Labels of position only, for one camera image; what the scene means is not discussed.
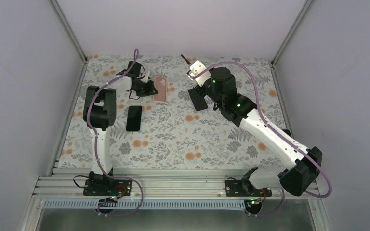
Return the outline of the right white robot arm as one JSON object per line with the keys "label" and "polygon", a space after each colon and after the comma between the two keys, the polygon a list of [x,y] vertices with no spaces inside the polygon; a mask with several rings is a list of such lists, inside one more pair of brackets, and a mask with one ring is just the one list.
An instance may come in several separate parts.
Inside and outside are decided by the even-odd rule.
{"label": "right white robot arm", "polygon": [[256,103],[238,93],[236,79],[228,68],[218,67],[208,71],[198,64],[190,69],[188,76],[197,82],[194,89],[200,96],[208,96],[215,110],[261,141],[278,155],[285,167],[280,173],[252,168],[242,177],[242,191],[253,196],[263,188],[283,188],[291,195],[301,196],[320,174],[317,166],[321,165],[322,152],[317,147],[308,149],[296,142],[261,115]]}

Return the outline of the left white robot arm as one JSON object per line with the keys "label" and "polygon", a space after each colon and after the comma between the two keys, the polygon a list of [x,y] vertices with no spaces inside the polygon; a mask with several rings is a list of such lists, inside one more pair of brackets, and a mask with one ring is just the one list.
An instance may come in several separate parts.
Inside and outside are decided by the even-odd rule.
{"label": "left white robot arm", "polygon": [[117,73],[116,79],[104,87],[87,88],[83,120],[89,127],[93,148],[92,168],[84,186],[88,190],[108,195],[120,187],[119,181],[112,178],[110,135],[117,117],[117,97],[132,91],[138,98],[158,93],[145,68],[135,61],[130,61],[128,68]]}

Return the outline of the clear phone case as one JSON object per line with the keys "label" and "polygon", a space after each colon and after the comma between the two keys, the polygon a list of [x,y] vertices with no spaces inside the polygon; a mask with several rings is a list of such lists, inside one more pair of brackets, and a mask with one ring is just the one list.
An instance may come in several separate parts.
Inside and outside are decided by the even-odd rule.
{"label": "clear phone case", "polygon": [[131,95],[128,98],[127,104],[129,105],[145,105],[146,104],[146,98],[145,97],[139,97],[136,95]]}

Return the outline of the black phone from pink case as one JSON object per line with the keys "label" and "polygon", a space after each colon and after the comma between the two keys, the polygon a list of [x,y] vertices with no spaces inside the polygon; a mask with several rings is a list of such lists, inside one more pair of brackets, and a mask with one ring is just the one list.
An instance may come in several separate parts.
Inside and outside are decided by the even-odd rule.
{"label": "black phone from pink case", "polygon": [[181,54],[180,56],[184,59],[187,65],[191,65],[191,62],[184,55]]}

